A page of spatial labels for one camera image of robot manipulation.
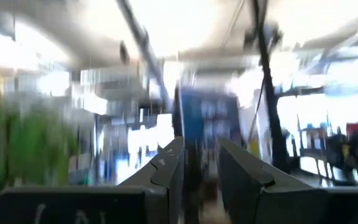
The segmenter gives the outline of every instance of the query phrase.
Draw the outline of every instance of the ceiling beam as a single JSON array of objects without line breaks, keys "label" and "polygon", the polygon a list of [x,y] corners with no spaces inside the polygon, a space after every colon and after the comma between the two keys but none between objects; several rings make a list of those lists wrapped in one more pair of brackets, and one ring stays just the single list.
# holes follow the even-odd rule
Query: ceiling beam
[{"label": "ceiling beam", "polygon": [[227,28],[226,36],[225,36],[223,43],[221,45],[221,49],[224,49],[226,47],[227,43],[229,42],[230,36],[234,30],[234,26],[236,25],[237,20],[242,12],[242,9],[244,8],[245,1],[246,0],[239,1],[238,5],[236,7],[236,11],[234,12],[234,14],[230,20],[230,24],[229,24],[229,27]]},{"label": "ceiling beam", "polygon": [[336,53],[338,53],[342,48],[344,47],[351,47],[354,44],[358,42],[358,32],[356,32],[354,35],[351,35],[347,39],[343,40],[340,43],[337,43],[336,45],[332,47],[327,47],[324,52],[321,54],[320,59],[316,61],[312,61],[306,68],[303,70],[306,74],[315,74],[316,71],[318,73],[321,71],[322,73],[326,72],[323,67],[325,67],[327,63],[327,58],[334,56]]},{"label": "ceiling beam", "polygon": [[163,72],[160,63],[158,62],[149,42],[149,35],[147,34],[144,27],[139,25],[139,22],[135,18],[131,5],[128,0],[116,0],[117,4],[124,16],[129,29],[134,36],[136,44],[142,53],[144,60],[147,63],[147,69],[150,72],[146,72],[146,75],[151,75],[150,78],[155,78],[158,85],[160,86],[161,98],[167,103],[169,102],[168,91],[163,81]]}]

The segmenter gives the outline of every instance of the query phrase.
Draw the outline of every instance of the green plant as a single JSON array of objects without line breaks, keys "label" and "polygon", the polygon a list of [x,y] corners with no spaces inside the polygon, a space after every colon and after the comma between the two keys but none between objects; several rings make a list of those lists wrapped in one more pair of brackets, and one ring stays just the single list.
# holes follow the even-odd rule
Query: green plant
[{"label": "green plant", "polygon": [[26,114],[0,107],[0,190],[16,179],[25,184],[63,185],[76,137],[49,110]]}]

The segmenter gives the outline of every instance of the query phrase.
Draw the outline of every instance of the blue panel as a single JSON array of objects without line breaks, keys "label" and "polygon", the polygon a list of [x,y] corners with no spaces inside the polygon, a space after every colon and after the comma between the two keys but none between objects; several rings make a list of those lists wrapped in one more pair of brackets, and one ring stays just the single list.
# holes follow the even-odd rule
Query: blue panel
[{"label": "blue panel", "polygon": [[181,106],[186,144],[198,142],[212,147],[219,138],[229,138],[240,143],[236,97],[182,88]]}]

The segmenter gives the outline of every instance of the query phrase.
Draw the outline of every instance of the bright light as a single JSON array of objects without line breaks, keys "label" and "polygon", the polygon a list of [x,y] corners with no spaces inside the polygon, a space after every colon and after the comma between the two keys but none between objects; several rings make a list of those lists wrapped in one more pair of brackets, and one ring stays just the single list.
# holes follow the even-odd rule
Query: bright light
[{"label": "bright light", "polygon": [[158,134],[158,130],[155,127],[144,131],[144,136],[148,138],[147,145],[150,151],[156,151],[158,149]]},{"label": "bright light", "polygon": [[172,142],[172,140],[175,138],[175,135],[173,133],[173,128],[165,128],[165,129],[158,129],[159,135],[158,135],[158,144],[160,147],[164,148],[169,143]]},{"label": "bright light", "polygon": [[35,28],[23,23],[16,23],[16,41],[41,55],[59,62],[68,61],[68,55],[54,42]]},{"label": "bright light", "polygon": [[37,70],[35,54],[0,34],[0,66],[14,69]]},{"label": "bright light", "polygon": [[116,184],[121,184],[126,179],[128,179],[130,176],[134,175],[137,171],[135,169],[135,165],[131,164],[132,166],[128,165],[128,161],[126,160],[118,160],[117,161],[117,180]]},{"label": "bright light", "polygon": [[150,96],[153,96],[153,97],[161,96],[160,86],[157,84],[157,81],[155,81],[154,78],[150,79],[149,91],[150,91]]},{"label": "bright light", "polygon": [[98,147],[99,147],[99,152],[103,151],[103,148],[104,148],[104,130],[102,129],[102,131],[100,132],[100,135],[99,135],[99,139],[98,139]]},{"label": "bright light", "polygon": [[358,1],[289,0],[280,2],[280,7],[273,8],[269,14],[275,14],[273,17],[278,19],[286,42],[295,44],[333,34],[358,18]]},{"label": "bright light", "polygon": [[158,114],[157,126],[161,128],[172,128],[172,114]]},{"label": "bright light", "polygon": [[181,62],[166,61],[163,69],[163,79],[168,95],[171,99],[175,96],[175,87],[183,71],[184,64]]},{"label": "bright light", "polygon": [[237,95],[240,107],[249,108],[254,100],[254,91],[260,88],[262,79],[261,71],[249,71],[240,78],[232,78],[227,87]]},{"label": "bright light", "polygon": [[144,110],[141,108],[140,109],[140,115],[139,115],[139,122],[143,122],[143,114],[144,114]]},{"label": "bright light", "polygon": [[68,72],[51,73],[38,81],[39,90],[51,96],[65,96],[68,87],[70,87],[70,74]]},{"label": "bright light", "polygon": [[149,32],[158,57],[201,47],[220,20],[219,6],[212,1],[135,0],[131,3],[134,14]]},{"label": "bright light", "polygon": [[94,93],[84,94],[82,100],[84,110],[100,115],[107,113],[108,101],[96,96]]},{"label": "bright light", "polygon": [[139,152],[139,144],[137,142],[138,132],[129,128],[128,130],[128,152],[129,154],[136,154]]},{"label": "bright light", "polygon": [[[211,1],[132,0],[131,5],[137,20],[147,29],[158,57],[200,47],[220,20],[219,7]],[[82,17],[89,29],[114,40],[124,40],[129,55],[138,57],[139,51],[115,1],[89,1]]]},{"label": "bright light", "polygon": [[275,52],[270,59],[273,81],[281,83],[299,69],[299,59],[292,52]]}]

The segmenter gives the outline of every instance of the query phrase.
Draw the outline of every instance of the black pole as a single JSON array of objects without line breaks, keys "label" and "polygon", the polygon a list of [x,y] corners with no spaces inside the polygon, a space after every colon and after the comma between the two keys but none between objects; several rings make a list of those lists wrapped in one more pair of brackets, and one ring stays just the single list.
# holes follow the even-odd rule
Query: black pole
[{"label": "black pole", "polygon": [[99,155],[99,118],[100,115],[94,114],[94,145],[96,148],[96,154],[94,158],[94,184],[99,184],[100,178],[100,155]]},{"label": "black pole", "polygon": [[269,66],[269,52],[264,34],[264,18],[266,13],[265,9],[267,8],[267,0],[263,1],[266,3],[264,6],[265,8],[263,8],[264,10],[262,10],[262,13],[264,14],[260,14],[261,8],[259,6],[259,0],[253,0],[253,10],[255,17],[255,28],[258,32],[260,62],[264,72],[263,82],[265,87],[268,118],[270,121],[270,133],[272,135],[272,164],[276,168],[289,173],[290,169],[288,165],[287,147],[285,146],[280,119],[278,118],[277,97],[274,94],[273,81]]}]

